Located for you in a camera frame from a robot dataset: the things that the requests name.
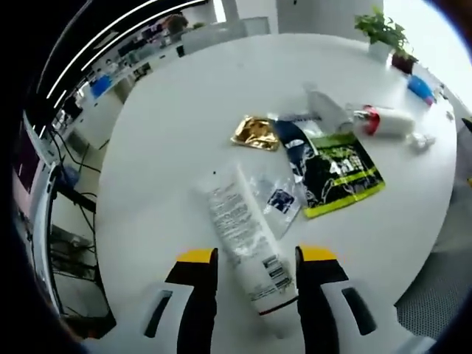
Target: white table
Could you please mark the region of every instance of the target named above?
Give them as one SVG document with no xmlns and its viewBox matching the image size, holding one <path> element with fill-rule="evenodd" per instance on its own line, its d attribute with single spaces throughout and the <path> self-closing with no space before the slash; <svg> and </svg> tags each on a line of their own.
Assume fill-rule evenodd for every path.
<svg viewBox="0 0 472 354">
<path fill-rule="evenodd" d="M 233 146 L 244 114 L 306 108 L 302 84 L 315 82 L 341 104 L 410 111 L 437 142 L 422 154 L 406 142 L 362 137 L 386 189 L 345 209 L 298 215 L 281 247 L 294 260 L 300 243 L 326 246 L 351 278 L 394 304 L 423 266 L 448 209 L 456 128 L 440 106 L 406 90 L 406 78 L 367 56 L 367 45 L 324 35 L 266 35 L 212 46 L 144 78 L 117 120 L 100 176 L 97 250 L 115 316 L 146 285 L 163 280 L 176 255 L 219 246 L 200 176 L 230 159 L 290 176 L 283 148 Z M 301 332 L 264 336 L 257 314 L 221 252 L 214 353 L 302 353 Z"/>
</svg>

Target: crumpled packaging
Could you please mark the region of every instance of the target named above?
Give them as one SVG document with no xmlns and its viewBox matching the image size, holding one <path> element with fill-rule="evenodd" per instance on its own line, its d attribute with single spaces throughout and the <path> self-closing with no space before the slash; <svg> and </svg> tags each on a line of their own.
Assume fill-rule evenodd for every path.
<svg viewBox="0 0 472 354">
<path fill-rule="evenodd" d="M 231 141 L 238 145 L 249 146 L 267 151 L 275 151 L 280 145 L 271 120 L 267 117 L 244 116 Z"/>
</svg>

